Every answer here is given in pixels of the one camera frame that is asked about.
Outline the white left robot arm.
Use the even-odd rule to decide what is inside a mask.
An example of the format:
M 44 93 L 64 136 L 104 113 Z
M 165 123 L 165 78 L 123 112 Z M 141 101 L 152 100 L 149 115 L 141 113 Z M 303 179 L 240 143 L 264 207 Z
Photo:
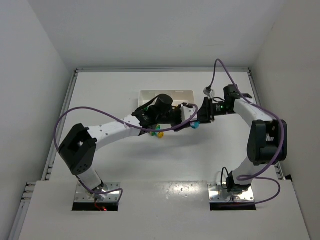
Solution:
M 125 138 L 161 133 L 157 125 L 170 125 L 170 131 L 188 128 L 196 119 L 197 111 L 195 104 L 184 102 L 173 106 L 169 95 L 159 94 L 126 117 L 108 114 L 112 122 L 97 126 L 74 125 L 55 147 L 71 174 L 89 193 L 106 194 L 104 183 L 92 166 L 96 151 Z

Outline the metal base plate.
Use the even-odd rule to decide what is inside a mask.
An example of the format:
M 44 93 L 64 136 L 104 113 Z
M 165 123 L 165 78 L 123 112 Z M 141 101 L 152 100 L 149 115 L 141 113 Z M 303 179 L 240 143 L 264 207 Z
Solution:
M 208 196 L 211 204 L 254 203 L 255 197 L 250 186 L 247 191 L 228 192 L 220 182 L 208 182 Z
M 123 189 L 119 182 L 103 182 L 94 190 L 90 190 L 81 181 L 77 184 L 74 202 L 75 203 L 107 203 L 116 204 L 123 195 Z

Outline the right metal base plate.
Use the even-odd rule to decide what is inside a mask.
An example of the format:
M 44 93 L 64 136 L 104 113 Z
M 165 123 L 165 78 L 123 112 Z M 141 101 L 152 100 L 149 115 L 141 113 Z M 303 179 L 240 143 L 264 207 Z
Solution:
M 247 191 L 228 192 L 220 182 L 208 182 L 208 196 L 211 204 L 254 203 L 255 197 L 250 186 Z

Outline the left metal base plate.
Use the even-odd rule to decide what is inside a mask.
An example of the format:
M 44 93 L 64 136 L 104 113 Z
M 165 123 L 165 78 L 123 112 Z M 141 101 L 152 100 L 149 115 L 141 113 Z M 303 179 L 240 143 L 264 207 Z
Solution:
M 107 203 L 116 204 L 123 195 L 123 189 L 119 182 L 103 182 L 94 190 L 90 190 L 81 181 L 77 184 L 74 202 L 75 203 Z

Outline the white divided container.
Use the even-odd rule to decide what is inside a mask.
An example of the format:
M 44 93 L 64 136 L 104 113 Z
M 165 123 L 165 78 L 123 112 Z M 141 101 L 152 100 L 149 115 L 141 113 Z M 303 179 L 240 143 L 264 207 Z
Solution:
M 194 92 L 192 90 L 140 90 L 137 95 L 137 107 L 147 104 L 156 96 L 165 94 L 172 98 L 172 105 L 177 107 L 182 103 L 195 104 Z

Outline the teal green lego stack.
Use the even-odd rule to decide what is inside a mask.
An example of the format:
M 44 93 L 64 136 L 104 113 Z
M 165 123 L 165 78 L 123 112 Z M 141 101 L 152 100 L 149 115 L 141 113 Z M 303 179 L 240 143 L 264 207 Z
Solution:
M 199 121 L 193 121 L 190 123 L 190 127 L 192 129 L 197 129 L 200 126 L 200 122 Z

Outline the bee lego stack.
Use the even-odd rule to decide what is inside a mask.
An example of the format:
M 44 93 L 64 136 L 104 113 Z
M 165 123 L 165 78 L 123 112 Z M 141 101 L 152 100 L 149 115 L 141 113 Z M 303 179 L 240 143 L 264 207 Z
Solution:
M 150 132 L 149 135 L 161 139 L 164 136 L 164 132 L 160 131 L 161 125 L 157 124 L 154 129 L 156 130 L 156 132 Z

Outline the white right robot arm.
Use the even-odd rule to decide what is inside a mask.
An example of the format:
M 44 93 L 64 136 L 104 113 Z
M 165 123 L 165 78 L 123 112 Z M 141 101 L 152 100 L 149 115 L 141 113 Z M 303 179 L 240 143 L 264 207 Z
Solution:
M 229 193 L 245 192 L 253 179 L 286 159 L 287 123 L 262 110 L 250 94 L 239 93 L 237 85 L 224 87 L 222 101 L 215 100 L 209 86 L 203 92 L 206 97 L 197 112 L 200 124 L 212 123 L 217 116 L 237 114 L 250 128 L 247 156 L 238 168 L 227 173 L 224 187 Z

